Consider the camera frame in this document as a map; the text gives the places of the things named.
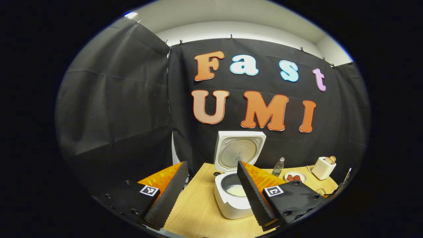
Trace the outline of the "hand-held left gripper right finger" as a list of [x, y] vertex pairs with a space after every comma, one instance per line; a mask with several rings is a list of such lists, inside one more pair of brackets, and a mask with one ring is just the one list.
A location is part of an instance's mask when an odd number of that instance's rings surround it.
[[238, 162], [237, 176], [263, 231], [287, 229], [314, 214], [325, 197], [299, 180], [263, 185], [252, 177], [255, 166]]

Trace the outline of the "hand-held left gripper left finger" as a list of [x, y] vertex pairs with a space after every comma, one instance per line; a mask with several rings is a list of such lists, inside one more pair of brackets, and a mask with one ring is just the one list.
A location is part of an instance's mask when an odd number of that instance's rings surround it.
[[125, 220], [159, 230], [164, 227], [187, 177], [187, 163], [181, 162], [138, 182], [121, 182], [94, 199]]

